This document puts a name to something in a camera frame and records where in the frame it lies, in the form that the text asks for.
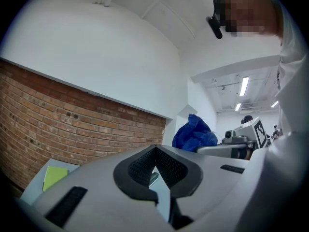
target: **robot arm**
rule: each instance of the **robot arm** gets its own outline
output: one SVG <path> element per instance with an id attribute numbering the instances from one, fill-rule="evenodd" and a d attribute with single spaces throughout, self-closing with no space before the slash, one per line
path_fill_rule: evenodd
<path id="1" fill-rule="evenodd" d="M 267 134 L 260 118 L 243 123 L 235 130 L 228 130 L 222 145 L 201 147 L 197 153 L 235 159 L 250 159 L 252 153 L 259 148 L 267 147 Z"/>

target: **yellow-green sticky note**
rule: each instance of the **yellow-green sticky note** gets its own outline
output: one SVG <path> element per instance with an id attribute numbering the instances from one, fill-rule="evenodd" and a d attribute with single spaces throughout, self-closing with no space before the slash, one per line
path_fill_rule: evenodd
<path id="1" fill-rule="evenodd" d="M 48 166 L 43 183 L 43 191 L 49 189 L 54 183 L 68 175 L 68 169 Z"/>

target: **brick wall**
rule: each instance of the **brick wall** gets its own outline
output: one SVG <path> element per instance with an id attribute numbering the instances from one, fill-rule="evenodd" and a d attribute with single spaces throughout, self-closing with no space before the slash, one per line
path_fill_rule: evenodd
<path id="1" fill-rule="evenodd" d="M 0 167 L 23 189 L 50 158 L 82 165 L 161 144 L 165 123 L 0 61 Z"/>

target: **white wall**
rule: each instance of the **white wall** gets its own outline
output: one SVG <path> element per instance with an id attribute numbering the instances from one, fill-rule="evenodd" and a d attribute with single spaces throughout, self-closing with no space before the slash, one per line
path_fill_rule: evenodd
<path id="1" fill-rule="evenodd" d="M 191 77 L 233 63 L 276 56 L 281 50 L 276 37 L 232 37 L 224 30 L 222 33 L 223 38 L 218 40 L 206 26 L 193 41 L 180 48 L 181 65 Z"/>
<path id="2" fill-rule="evenodd" d="M 251 115 L 253 118 L 260 117 L 263 127 L 269 136 L 274 132 L 274 126 L 278 123 L 279 111 L 275 112 L 260 112 L 250 114 L 239 114 L 237 112 L 218 114 L 217 132 L 218 142 L 220 143 L 225 137 L 225 132 L 236 129 L 241 125 L 240 121 L 246 116 Z"/>
<path id="3" fill-rule="evenodd" d="M 186 101 L 178 95 L 178 49 L 150 23 L 116 5 L 32 0 L 8 31 L 0 56 L 164 117 L 175 117 Z"/>
<path id="4" fill-rule="evenodd" d="M 164 145 L 172 144 L 179 128 L 188 122 L 189 114 L 201 117 L 210 129 L 216 132 L 217 113 L 209 95 L 201 84 L 194 84 L 190 78 L 187 79 L 187 105 L 172 121 L 167 122 L 163 137 Z"/>
<path id="5" fill-rule="evenodd" d="M 209 95 L 201 84 L 194 84 L 191 79 L 188 79 L 188 101 L 197 110 L 196 115 L 201 117 L 212 131 L 216 131 L 217 113 Z"/>

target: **black slot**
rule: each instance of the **black slot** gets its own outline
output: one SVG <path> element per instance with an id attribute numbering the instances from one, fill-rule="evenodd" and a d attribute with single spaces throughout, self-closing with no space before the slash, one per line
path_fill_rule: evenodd
<path id="1" fill-rule="evenodd" d="M 234 166 L 230 166 L 230 165 L 223 165 L 221 167 L 221 169 L 228 170 L 228 171 L 231 171 L 231 172 L 235 172 L 235 173 L 238 173 L 238 174 L 242 174 L 245 171 L 244 168 L 238 168 L 238 167 L 234 167 Z"/>
<path id="2" fill-rule="evenodd" d="M 73 187 L 45 216 L 46 219 L 62 228 L 87 191 L 82 187 Z"/>

